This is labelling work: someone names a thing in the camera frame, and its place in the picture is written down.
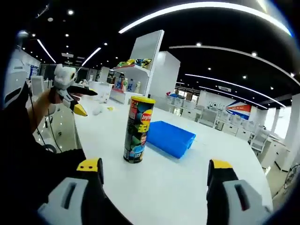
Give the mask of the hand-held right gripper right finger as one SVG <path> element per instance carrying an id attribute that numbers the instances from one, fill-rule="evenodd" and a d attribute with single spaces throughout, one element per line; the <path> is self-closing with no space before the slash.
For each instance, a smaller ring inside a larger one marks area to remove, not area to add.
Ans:
<path id="1" fill-rule="evenodd" d="M 208 225 L 262 225 L 271 215 L 262 196 L 226 161 L 209 161 L 207 187 Z"/>

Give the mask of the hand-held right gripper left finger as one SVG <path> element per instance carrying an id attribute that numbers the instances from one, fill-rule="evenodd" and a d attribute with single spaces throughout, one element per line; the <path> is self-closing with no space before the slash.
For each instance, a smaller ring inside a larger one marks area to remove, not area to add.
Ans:
<path id="1" fill-rule="evenodd" d="M 101 158 L 82 161 L 72 177 L 66 177 L 38 209 L 47 225 L 129 225 L 104 188 Z"/>

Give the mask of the person's left hand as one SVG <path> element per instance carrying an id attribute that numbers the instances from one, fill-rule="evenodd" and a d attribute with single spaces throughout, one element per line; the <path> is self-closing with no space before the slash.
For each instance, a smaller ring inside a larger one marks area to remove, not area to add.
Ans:
<path id="1" fill-rule="evenodd" d="M 60 104 L 62 103 L 62 100 L 60 98 L 60 95 L 57 92 L 57 88 L 56 87 L 51 87 L 49 94 L 48 94 L 48 100 L 51 104 Z"/>

